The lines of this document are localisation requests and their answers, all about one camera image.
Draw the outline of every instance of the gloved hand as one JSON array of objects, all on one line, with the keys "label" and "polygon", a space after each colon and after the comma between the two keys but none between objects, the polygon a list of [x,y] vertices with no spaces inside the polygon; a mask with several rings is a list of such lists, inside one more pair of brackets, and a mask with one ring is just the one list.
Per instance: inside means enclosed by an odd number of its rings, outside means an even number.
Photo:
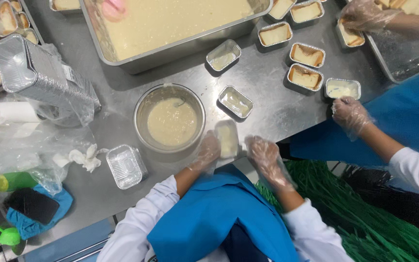
[{"label": "gloved hand", "polygon": [[365,125],[374,122],[363,105],[353,97],[334,100],[332,118],[344,129],[351,141],[357,140]]},{"label": "gloved hand", "polygon": [[209,130],[201,141],[200,151],[193,163],[189,164],[189,169],[193,171],[206,170],[211,163],[221,156],[221,147],[213,130]]},{"label": "gloved hand", "polygon": [[285,169],[276,143],[259,136],[247,136],[245,144],[248,159],[269,183],[271,190],[295,190],[294,182]]},{"label": "gloved hand", "polygon": [[400,10],[381,10],[374,0],[353,0],[342,9],[341,20],[346,28],[360,31],[380,31]]}]

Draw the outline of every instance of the white paper towel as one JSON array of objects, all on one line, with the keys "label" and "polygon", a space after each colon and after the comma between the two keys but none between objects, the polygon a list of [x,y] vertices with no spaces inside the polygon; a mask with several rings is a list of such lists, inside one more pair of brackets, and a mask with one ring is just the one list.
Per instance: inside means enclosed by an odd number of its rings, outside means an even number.
[{"label": "white paper towel", "polygon": [[41,122],[29,102],[0,102],[0,118],[3,122]]}]

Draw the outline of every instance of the stainless steel bowl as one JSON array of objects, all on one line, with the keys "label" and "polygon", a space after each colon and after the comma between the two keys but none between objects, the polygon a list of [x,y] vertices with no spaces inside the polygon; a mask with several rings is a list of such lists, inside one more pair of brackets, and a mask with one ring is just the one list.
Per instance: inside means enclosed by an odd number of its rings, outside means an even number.
[{"label": "stainless steel bowl", "polygon": [[[148,131],[148,116],[153,107],[160,101],[168,98],[185,98],[185,102],[188,103],[196,113],[196,131],[192,138],[178,146],[165,146],[160,142],[154,140]],[[149,149],[159,153],[177,153],[183,151],[192,146],[196,141],[200,139],[201,134],[205,128],[206,113],[203,103],[200,98],[188,89],[179,84],[166,83],[152,87],[146,91],[143,96],[138,100],[135,111],[134,111],[134,124],[135,131],[137,132],[138,138],[142,143]]]}]

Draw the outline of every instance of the green grass decoration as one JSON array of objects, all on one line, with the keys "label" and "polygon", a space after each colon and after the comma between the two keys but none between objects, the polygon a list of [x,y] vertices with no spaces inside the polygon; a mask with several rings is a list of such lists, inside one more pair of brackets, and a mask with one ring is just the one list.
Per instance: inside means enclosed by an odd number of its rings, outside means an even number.
[{"label": "green grass decoration", "polygon": [[[385,210],[365,203],[323,161],[288,161],[297,191],[309,198],[323,221],[341,235],[347,254],[356,262],[419,262],[419,229]],[[255,187],[275,208],[282,207],[263,185]]]}]

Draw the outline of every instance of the black smartphone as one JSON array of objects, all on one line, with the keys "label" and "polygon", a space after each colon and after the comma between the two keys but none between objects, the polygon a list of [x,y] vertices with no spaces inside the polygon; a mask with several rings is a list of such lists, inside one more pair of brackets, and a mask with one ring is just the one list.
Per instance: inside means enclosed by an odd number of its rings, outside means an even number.
[{"label": "black smartphone", "polygon": [[32,188],[20,188],[6,200],[8,207],[44,225],[48,224],[58,211],[59,203]]}]

